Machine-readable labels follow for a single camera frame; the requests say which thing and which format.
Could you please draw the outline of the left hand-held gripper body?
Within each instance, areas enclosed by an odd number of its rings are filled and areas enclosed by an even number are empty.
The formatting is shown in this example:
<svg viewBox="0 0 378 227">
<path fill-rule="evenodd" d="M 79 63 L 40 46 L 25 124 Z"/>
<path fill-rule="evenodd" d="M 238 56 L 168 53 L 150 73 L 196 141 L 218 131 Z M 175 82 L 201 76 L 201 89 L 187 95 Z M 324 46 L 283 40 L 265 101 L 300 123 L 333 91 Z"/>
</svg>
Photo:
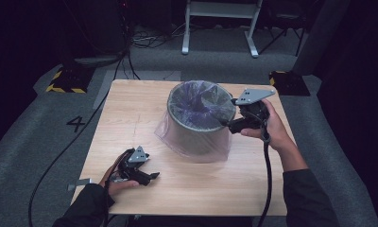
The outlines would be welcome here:
<svg viewBox="0 0 378 227">
<path fill-rule="evenodd" d="M 127 149 L 122 156 L 122 159 L 117 165 L 118 181 L 132 181 L 132 177 L 146 178 L 146 173 L 140 170 L 140 167 L 147 161 L 148 154 L 143 151 L 143 148 Z"/>
</svg>

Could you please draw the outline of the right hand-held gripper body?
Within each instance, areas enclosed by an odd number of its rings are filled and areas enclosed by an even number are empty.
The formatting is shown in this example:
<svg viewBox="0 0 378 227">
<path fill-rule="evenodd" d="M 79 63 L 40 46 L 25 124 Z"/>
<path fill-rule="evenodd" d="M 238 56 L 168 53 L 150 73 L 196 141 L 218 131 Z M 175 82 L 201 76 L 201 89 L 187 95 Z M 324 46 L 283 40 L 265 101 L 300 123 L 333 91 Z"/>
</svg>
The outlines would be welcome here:
<svg viewBox="0 0 378 227">
<path fill-rule="evenodd" d="M 262 100 L 275 94 L 274 90 L 261 90 L 247 88 L 237 99 L 240 104 L 239 113 L 242 115 L 239 128 L 243 129 L 265 129 L 269 119 L 269 112 Z"/>
</svg>

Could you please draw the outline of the person's left hand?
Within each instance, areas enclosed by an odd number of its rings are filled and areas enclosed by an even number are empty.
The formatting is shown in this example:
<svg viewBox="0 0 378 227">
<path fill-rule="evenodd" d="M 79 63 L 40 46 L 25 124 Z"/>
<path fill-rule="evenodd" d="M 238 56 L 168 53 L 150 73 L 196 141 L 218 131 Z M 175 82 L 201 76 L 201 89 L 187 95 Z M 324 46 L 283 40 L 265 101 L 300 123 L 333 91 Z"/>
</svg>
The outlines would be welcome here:
<svg viewBox="0 0 378 227">
<path fill-rule="evenodd" d="M 110 166 L 107 169 L 107 171 L 105 172 L 101 181 L 99 182 L 99 185 L 104 187 L 106 185 L 106 181 L 108 180 L 108 178 L 109 178 L 109 176 L 111 175 L 112 172 L 113 172 L 113 167 Z M 114 195 L 117 195 L 119 192 L 121 192 L 123 189 L 132 188 L 132 187 L 136 187 L 136 186 L 139 186 L 139 183 L 136 182 L 136 181 L 125 181 L 125 182 L 121 182 L 121 183 L 110 182 L 109 183 L 109 195 L 114 196 Z"/>
</svg>

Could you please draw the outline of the person's right hand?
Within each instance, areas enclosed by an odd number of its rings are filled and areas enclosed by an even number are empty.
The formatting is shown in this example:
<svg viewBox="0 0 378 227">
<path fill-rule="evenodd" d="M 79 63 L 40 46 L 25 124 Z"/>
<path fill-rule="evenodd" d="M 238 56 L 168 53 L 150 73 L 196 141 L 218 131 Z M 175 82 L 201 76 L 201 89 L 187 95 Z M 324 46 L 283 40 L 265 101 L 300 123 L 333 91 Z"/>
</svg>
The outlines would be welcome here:
<svg viewBox="0 0 378 227">
<path fill-rule="evenodd" d="M 270 135 L 270 145 L 280 154 L 294 152 L 298 148 L 293 140 L 288 135 L 282 119 L 276 113 L 272 104 L 263 99 L 262 102 L 266 105 L 266 108 L 270 114 L 267 121 L 267 132 Z"/>
</svg>

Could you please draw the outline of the black yellow striped base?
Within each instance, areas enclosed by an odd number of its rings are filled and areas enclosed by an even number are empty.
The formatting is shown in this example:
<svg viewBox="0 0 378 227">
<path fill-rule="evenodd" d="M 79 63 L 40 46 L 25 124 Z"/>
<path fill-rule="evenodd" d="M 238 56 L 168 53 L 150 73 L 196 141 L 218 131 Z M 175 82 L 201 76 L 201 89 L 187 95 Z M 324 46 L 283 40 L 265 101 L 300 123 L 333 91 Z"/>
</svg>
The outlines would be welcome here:
<svg viewBox="0 0 378 227">
<path fill-rule="evenodd" d="M 93 68 L 61 67 L 47 86 L 46 92 L 86 94 L 94 72 Z"/>
<path fill-rule="evenodd" d="M 292 71 L 272 71 L 268 78 L 280 96 L 310 96 L 302 76 Z"/>
</svg>

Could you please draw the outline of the black tripod legs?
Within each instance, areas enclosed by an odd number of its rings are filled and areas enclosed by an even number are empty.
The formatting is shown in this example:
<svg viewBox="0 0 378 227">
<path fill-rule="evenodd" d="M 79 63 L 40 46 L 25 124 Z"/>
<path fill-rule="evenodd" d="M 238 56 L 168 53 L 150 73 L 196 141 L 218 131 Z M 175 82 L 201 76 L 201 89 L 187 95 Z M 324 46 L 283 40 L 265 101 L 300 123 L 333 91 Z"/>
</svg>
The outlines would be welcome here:
<svg viewBox="0 0 378 227">
<path fill-rule="evenodd" d="M 268 44 L 266 44 L 259 51 L 259 53 L 262 54 L 269 47 L 271 47 L 279 38 L 285 36 L 289 29 L 292 29 L 296 37 L 299 39 L 295 52 L 295 56 L 298 57 L 298 55 L 300 54 L 301 45 L 306 30 L 306 18 L 302 15 L 294 13 L 273 13 L 272 11 L 270 11 L 267 15 L 266 23 L 266 27 L 268 28 L 268 31 L 272 36 L 272 40 Z M 273 27 L 279 28 L 281 30 L 281 32 L 278 33 L 276 36 L 272 34 Z"/>
</svg>

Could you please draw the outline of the grey pillar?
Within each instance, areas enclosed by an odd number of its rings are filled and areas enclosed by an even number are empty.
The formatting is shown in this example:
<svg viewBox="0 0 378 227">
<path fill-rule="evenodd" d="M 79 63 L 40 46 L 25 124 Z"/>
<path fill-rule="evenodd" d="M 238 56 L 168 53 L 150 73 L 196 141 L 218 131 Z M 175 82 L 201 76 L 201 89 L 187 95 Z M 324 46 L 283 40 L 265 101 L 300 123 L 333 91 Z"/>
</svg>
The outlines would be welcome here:
<svg viewBox="0 0 378 227">
<path fill-rule="evenodd" d="M 351 0 L 325 0 L 309 36 L 301 49 L 292 72 L 299 76 L 312 75 Z"/>
</svg>

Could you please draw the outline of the white metal stand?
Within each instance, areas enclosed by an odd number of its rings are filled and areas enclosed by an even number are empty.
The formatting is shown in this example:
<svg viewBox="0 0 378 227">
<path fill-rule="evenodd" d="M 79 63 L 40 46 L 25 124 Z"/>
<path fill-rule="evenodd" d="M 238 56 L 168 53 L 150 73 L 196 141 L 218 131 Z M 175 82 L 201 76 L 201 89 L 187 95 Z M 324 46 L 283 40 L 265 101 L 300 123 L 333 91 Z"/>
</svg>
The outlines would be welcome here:
<svg viewBox="0 0 378 227">
<path fill-rule="evenodd" d="M 240 3 L 218 3 L 218 2 L 199 2 L 195 0 L 186 1 L 185 9 L 185 29 L 182 41 L 181 53 L 189 53 L 190 43 L 190 21 L 192 17 L 219 17 L 234 19 L 251 19 L 249 29 L 244 32 L 248 43 L 250 55 L 253 58 L 259 57 L 259 52 L 253 41 L 253 32 L 261 11 L 264 0 L 256 0 L 251 4 Z"/>
</svg>

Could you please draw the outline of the black equipment stand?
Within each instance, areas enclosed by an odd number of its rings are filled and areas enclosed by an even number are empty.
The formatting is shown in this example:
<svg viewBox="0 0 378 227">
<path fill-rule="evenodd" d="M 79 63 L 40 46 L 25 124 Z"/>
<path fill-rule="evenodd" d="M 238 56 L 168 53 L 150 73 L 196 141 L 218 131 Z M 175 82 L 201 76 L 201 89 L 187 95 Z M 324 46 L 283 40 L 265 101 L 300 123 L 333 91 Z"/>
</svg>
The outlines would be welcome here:
<svg viewBox="0 0 378 227">
<path fill-rule="evenodd" d="M 94 55 L 78 63 L 102 67 L 121 61 L 129 52 L 129 32 L 120 0 L 61 0 Z"/>
</svg>

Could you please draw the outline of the metal table bracket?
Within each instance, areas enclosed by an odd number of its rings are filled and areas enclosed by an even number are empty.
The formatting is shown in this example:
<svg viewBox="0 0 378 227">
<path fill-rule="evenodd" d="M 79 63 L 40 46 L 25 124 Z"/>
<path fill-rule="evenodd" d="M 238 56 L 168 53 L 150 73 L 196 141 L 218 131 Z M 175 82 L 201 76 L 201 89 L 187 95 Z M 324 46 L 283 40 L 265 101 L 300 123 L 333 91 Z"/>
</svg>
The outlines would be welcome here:
<svg viewBox="0 0 378 227">
<path fill-rule="evenodd" d="M 91 182 L 92 182 L 92 179 L 90 179 L 90 178 L 79 179 L 79 180 L 75 181 L 74 183 L 69 183 L 67 185 L 67 191 L 74 191 L 78 186 L 83 186 L 83 185 L 86 185 L 86 184 L 91 183 Z"/>
</svg>

